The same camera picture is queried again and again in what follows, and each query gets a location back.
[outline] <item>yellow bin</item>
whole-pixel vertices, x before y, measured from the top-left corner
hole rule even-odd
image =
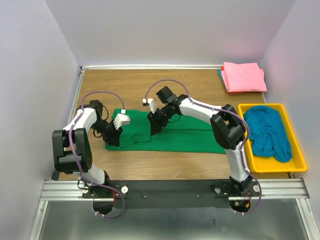
[[[254,173],[279,173],[279,172],[305,172],[307,164],[301,153],[295,133],[289,122],[285,107],[281,103],[252,103],[239,104],[239,115],[244,118],[244,114],[254,106],[268,106],[277,110],[282,118],[282,122],[286,131],[287,138],[291,144],[292,159],[288,162],[280,162],[275,157],[255,156],[252,152],[252,141],[245,143],[245,152],[250,170]]]

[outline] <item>wood surface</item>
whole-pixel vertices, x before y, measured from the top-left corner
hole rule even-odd
[[[231,104],[237,110],[241,103],[263,103],[261,93],[227,93],[218,71],[214,69],[128,69],[128,70],[86,70],[81,85],[77,106],[84,95],[92,91],[112,91],[120,95],[126,109],[148,111],[142,106],[142,98],[154,82],[161,79],[176,79],[183,82],[190,95],[201,102],[224,106]],[[182,86],[175,82],[161,82],[149,93],[162,104],[156,92],[168,86],[177,96],[184,94]],[[121,102],[111,94],[97,93],[88,96],[90,100],[101,101],[109,110],[109,119]],[[186,179],[227,179],[230,175],[225,154],[163,151],[111,151],[105,149],[101,138],[95,138],[92,130],[88,133],[93,162],[105,170],[112,180],[186,180]],[[259,174],[259,177],[286,177],[286,174]],[[60,180],[75,180],[72,175],[60,174]]]

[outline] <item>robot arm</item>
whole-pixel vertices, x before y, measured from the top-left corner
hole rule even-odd
[[[72,141],[75,144],[76,154],[83,170],[82,178],[98,184],[108,183],[108,174],[93,164],[88,131],[93,128],[102,135],[105,143],[118,147],[120,145],[119,137],[123,131],[121,126],[129,124],[130,118],[125,115],[126,111],[123,109],[115,119],[107,122],[102,119],[102,113],[103,104],[98,100],[92,100],[84,106],[83,110],[78,108],[76,116],[69,125],[52,133],[54,167],[58,172],[80,176],[75,156],[71,150],[67,150],[70,146],[68,133],[71,126],[74,125]]]
[[[165,104],[163,108],[157,108],[152,98],[144,99],[142,102],[151,110],[147,116],[151,125],[151,135],[161,132],[174,114],[191,116],[210,124],[216,142],[225,149],[230,165],[230,180],[234,183],[237,192],[245,191],[252,180],[252,177],[245,171],[249,171],[249,169],[244,150],[240,149],[246,129],[238,118],[222,111],[228,110],[236,113],[235,109],[228,104],[221,107],[194,99],[191,99],[192,102],[187,95],[176,96],[167,86],[158,91],[156,95]]]

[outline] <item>pink towel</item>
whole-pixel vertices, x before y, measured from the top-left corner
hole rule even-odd
[[[229,93],[233,92],[266,92],[265,74],[258,64],[231,62],[223,63],[221,75]]]

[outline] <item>folded green fabric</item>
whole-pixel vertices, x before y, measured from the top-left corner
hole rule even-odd
[[[115,109],[114,118],[121,109]],[[216,140],[210,124],[191,116],[173,116],[162,132],[151,136],[149,112],[127,110],[130,124],[122,126],[120,146],[105,144],[105,148],[115,151],[167,151],[192,153],[225,154]]]

